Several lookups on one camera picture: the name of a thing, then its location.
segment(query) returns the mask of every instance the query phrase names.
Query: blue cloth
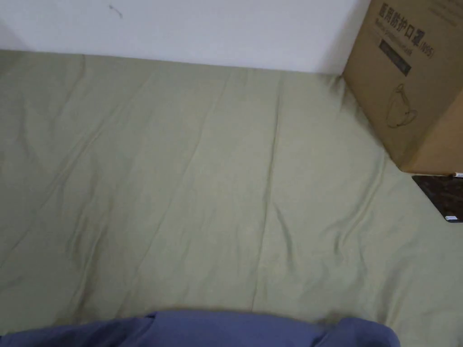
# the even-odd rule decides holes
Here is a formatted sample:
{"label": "blue cloth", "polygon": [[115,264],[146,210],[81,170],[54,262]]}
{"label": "blue cloth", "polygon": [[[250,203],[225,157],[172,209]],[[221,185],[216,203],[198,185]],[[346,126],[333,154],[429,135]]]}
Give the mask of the blue cloth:
{"label": "blue cloth", "polygon": [[345,318],[333,326],[232,312],[162,311],[144,318],[5,335],[0,347],[400,347],[378,323]]}

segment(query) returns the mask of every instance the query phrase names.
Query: sage green sheet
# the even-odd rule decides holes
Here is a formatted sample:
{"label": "sage green sheet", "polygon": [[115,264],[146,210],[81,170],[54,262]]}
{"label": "sage green sheet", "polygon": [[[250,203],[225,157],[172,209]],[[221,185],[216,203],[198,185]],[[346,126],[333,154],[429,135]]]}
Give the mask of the sage green sheet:
{"label": "sage green sheet", "polygon": [[0,332],[171,308],[463,343],[463,228],[340,77],[0,53]]}

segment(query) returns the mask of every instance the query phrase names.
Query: sheet wrinkle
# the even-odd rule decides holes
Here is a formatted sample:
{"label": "sheet wrinkle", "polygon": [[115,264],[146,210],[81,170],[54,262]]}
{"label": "sheet wrinkle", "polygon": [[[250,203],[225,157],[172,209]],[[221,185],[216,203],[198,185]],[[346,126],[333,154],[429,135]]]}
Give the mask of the sheet wrinkle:
{"label": "sheet wrinkle", "polygon": [[203,120],[201,122],[201,128],[200,128],[200,133],[198,135],[198,139],[196,140],[196,143],[195,143],[195,146],[194,146],[194,150],[193,150],[193,153],[191,154],[189,160],[188,160],[188,163],[186,164],[185,168],[183,169],[182,171],[182,174],[181,174],[181,177],[179,179],[179,182],[178,184],[176,185],[176,188],[175,188],[175,191],[174,193],[171,195],[170,199],[169,199],[169,202],[167,204],[167,208],[166,210],[163,212],[160,220],[159,220],[159,223],[158,225],[156,226],[156,229],[154,230],[153,234],[151,235],[151,238],[150,238],[150,241],[148,242],[148,247],[147,249],[145,250],[145,252],[143,253],[143,256],[142,256],[142,259],[141,261],[139,262],[139,264],[137,265],[136,267],[136,270],[135,270],[135,273],[133,275],[133,278],[132,278],[132,281],[131,281],[131,284],[129,285],[128,289],[127,289],[127,292],[126,294],[124,295],[124,298],[122,299],[122,303],[119,307],[119,309],[117,310],[117,314],[116,316],[119,316],[119,314],[121,313],[122,309],[125,307],[125,303],[128,299],[128,297],[130,297],[130,294],[131,294],[131,291],[132,291],[132,288],[133,288],[133,284],[135,283],[136,279],[137,279],[137,276],[138,274],[140,273],[140,268],[141,266],[143,265],[145,259],[146,259],[146,256],[148,255],[152,245],[153,245],[153,242],[156,238],[156,235],[159,233],[159,230],[161,229],[163,223],[164,223],[164,220],[166,218],[166,215],[172,205],[172,202],[174,201],[175,197],[177,196],[178,192],[179,192],[179,189],[180,189],[180,186],[181,186],[181,183],[183,182],[183,180],[185,179],[185,174],[187,173],[188,171],[188,168],[190,167],[191,163],[193,162],[193,159],[194,157],[196,156],[196,153],[198,151],[198,147],[200,145],[200,142],[201,142],[201,138],[202,138],[202,135],[203,135],[203,132],[204,132],[204,127],[206,125],[206,121],[207,119],[210,117],[211,113],[213,113],[215,111],[215,109],[217,108],[217,105],[218,103],[220,102],[220,100],[223,98],[224,94],[225,94],[225,91],[226,91],[226,88],[227,88],[227,85],[230,81],[230,78],[232,77],[233,71],[230,71],[230,73],[227,75],[227,78],[225,79],[225,82],[224,82],[224,85],[222,86],[222,90],[220,91],[219,93],[219,96],[211,103],[209,109],[207,110],[207,112],[205,113],[204,117],[203,117]]}
{"label": "sheet wrinkle", "polygon": [[274,120],[275,129],[274,129],[274,133],[273,133],[273,142],[272,142],[271,153],[270,153],[270,163],[269,163],[269,168],[268,168],[268,172],[267,172],[267,185],[266,185],[265,192],[264,192],[264,195],[263,195],[264,216],[263,216],[263,226],[262,226],[262,237],[261,237],[259,251],[257,253],[256,285],[255,285],[255,288],[254,288],[254,294],[252,296],[251,310],[254,309],[254,303],[255,303],[255,300],[256,300],[256,296],[257,296],[257,285],[259,283],[259,267],[260,267],[260,263],[261,263],[261,260],[262,260],[263,241],[264,241],[264,237],[265,237],[265,227],[267,225],[269,202],[270,202],[270,199],[271,199],[273,173],[274,173],[274,168],[275,168],[275,154],[276,154],[276,149],[277,149],[277,146],[278,146],[278,136],[279,136],[279,128],[280,128],[280,116],[281,116],[281,110],[282,110],[282,95],[283,95],[284,77],[285,77],[285,73],[280,72],[280,78],[278,80],[277,95],[276,95],[276,101],[275,101],[275,120]]}
{"label": "sheet wrinkle", "polygon": [[68,241],[66,242],[66,252],[68,254],[72,254],[73,261],[76,264],[77,268],[80,268],[80,262],[81,262],[81,259],[79,257],[79,254],[81,253],[80,246],[79,246],[81,243],[80,240],[82,237],[82,233],[85,232],[85,230],[87,229],[87,224],[88,224],[88,216],[84,217],[84,212],[86,208],[88,207],[88,205],[92,202],[92,200],[95,197],[96,188],[98,185],[98,176],[100,175],[100,172],[98,171],[98,169],[96,169],[97,165],[96,165],[95,159],[93,159],[91,163],[92,163],[92,168],[91,168],[92,175],[90,177],[90,185],[89,185],[88,191],[85,194],[84,201],[81,203],[81,206],[79,206],[79,210],[78,210],[79,212],[77,215],[77,220],[74,223],[75,227],[73,229],[73,232],[70,235]]}
{"label": "sheet wrinkle", "polygon": [[54,137],[55,136],[55,133],[56,133],[56,122],[57,122],[57,119],[59,117],[61,117],[63,115],[63,111],[64,111],[64,108],[66,107],[66,105],[69,103],[69,101],[71,100],[71,97],[72,97],[72,94],[74,93],[74,91],[77,89],[77,86],[79,84],[79,82],[84,78],[85,76],[85,72],[87,71],[87,60],[85,58],[85,55],[82,54],[81,55],[81,68],[80,68],[80,72],[79,72],[79,75],[77,76],[76,80],[74,81],[74,83],[72,84],[72,87],[71,89],[67,92],[66,94],[66,97],[64,99],[64,103],[63,105],[60,107],[60,110],[57,112],[57,114],[51,118],[50,120],[50,125],[49,125],[49,129],[50,129],[50,133],[51,135]]}
{"label": "sheet wrinkle", "polygon": [[[376,174],[373,176],[373,179],[370,180],[370,183],[359,198],[360,204],[353,208],[352,213],[350,213],[346,218],[342,218],[326,228],[326,230],[335,229],[341,231],[335,236],[333,250],[335,255],[341,256],[343,259],[345,259],[346,256],[343,254],[342,248],[345,246],[348,238],[357,229],[357,226],[364,221],[364,217],[371,207],[373,198],[378,192],[383,181],[384,171],[386,168],[386,153],[384,151],[382,151],[381,163],[377,167],[378,170]],[[342,231],[345,230],[344,226],[350,224],[352,225],[343,233]]]}
{"label": "sheet wrinkle", "polygon": [[275,211],[276,211],[276,218],[278,219],[278,222],[280,223],[280,226],[282,228],[283,240],[285,241],[286,263],[288,264],[289,270],[294,273],[296,270],[296,266],[294,263],[293,240],[291,238],[288,225],[286,224],[285,217],[280,211],[280,208],[278,207],[276,203],[274,204],[274,206],[275,206]]}
{"label": "sheet wrinkle", "polygon": [[81,323],[85,320],[85,316],[87,312],[85,311],[85,304],[88,301],[88,297],[91,295],[93,289],[92,285],[94,282],[93,277],[97,271],[97,258],[101,254],[101,240],[106,237],[109,231],[109,225],[106,223],[103,227],[99,228],[100,231],[95,238],[95,241],[92,243],[92,248],[90,250],[90,254],[87,257],[84,265],[83,275],[77,285],[77,289],[74,291],[69,306],[67,307],[66,311],[70,310],[70,307],[75,307],[75,309],[71,309],[73,311],[72,317],[74,323]]}
{"label": "sheet wrinkle", "polygon": [[[395,324],[395,321],[400,313],[402,304],[408,294],[410,288],[411,277],[413,277],[413,271],[407,271],[410,268],[412,262],[408,256],[398,261],[390,270],[389,275],[384,281],[379,294],[378,294],[378,322],[383,322],[388,326]],[[394,300],[394,295],[399,294],[397,300]]]}
{"label": "sheet wrinkle", "polygon": [[[119,110],[118,113],[120,113],[123,109],[125,109],[127,105],[139,93],[139,91],[142,90],[143,87],[146,86],[148,81],[152,78],[153,74],[154,72],[151,73],[149,77],[145,80],[145,82],[131,95],[131,97],[126,102],[123,103],[124,106],[122,108],[120,106],[114,107],[112,111],[110,112],[110,114],[113,114],[118,108],[121,108],[121,110]],[[88,152],[91,145],[100,137],[104,129],[108,126],[108,123],[110,123],[112,120],[113,119],[111,119],[110,117],[109,119],[102,119],[99,122],[99,124],[96,126],[96,128],[90,132],[89,136],[87,136],[86,138],[85,137],[81,138],[77,142],[77,144],[72,148],[71,153],[67,154],[64,157],[64,159],[58,165],[58,174],[55,175],[55,177],[52,179],[52,182],[45,189],[45,192],[44,192],[45,197],[42,203],[39,204],[38,208],[36,209],[32,208],[33,217],[32,217],[31,223],[26,228],[24,233],[21,234],[20,238],[15,242],[13,247],[6,253],[4,259],[0,263],[0,269],[8,261],[9,257],[14,252],[14,250],[17,249],[18,245],[27,237],[28,233],[31,230],[32,225],[35,223],[37,219],[38,213],[45,206],[45,204],[49,201],[49,199],[53,196],[53,193],[55,192],[55,190],[59,186],[65,184],[65,182],[69,179],[69,176],[71,175],[72,171],[76,167],[78,161]]]}

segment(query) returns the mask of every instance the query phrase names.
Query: printed black label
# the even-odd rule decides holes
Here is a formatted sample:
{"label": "printed black label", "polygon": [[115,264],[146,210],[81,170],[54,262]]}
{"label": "printed black label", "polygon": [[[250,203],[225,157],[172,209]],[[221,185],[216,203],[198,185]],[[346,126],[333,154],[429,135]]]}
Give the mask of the printed black label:
{"label": "printed black label", "polygon": [[379,48],[384,54],[398,67],[405,76],[408,75],[412,67],[397,53],[386,41],[381,40]]}

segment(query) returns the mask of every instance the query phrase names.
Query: cardboard box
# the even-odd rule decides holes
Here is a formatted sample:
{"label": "cardboard box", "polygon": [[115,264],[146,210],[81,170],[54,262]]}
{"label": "cardboard box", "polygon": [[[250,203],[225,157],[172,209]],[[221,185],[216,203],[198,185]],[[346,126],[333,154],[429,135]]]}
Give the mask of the cardboard box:
{"label": "cardboard box", "polygon": [[372,0],[344,78],[401,170],[463,172],[463,0]]}

